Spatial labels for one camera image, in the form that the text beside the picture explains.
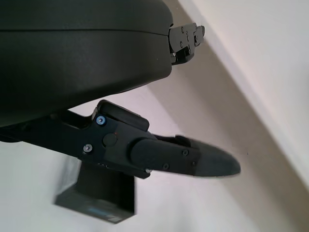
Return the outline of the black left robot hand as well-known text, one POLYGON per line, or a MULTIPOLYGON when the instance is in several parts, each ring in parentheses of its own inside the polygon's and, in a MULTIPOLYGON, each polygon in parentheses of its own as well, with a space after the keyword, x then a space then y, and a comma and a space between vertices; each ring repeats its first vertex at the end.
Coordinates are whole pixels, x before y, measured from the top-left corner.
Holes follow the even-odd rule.
POLYGON ((168 77, 204 34, 195 23, 175 27, 161 0, 1 1, 1 141, 143 179, 239 174, 224 150, 152 134, 147 119, 104 100, 168 77))

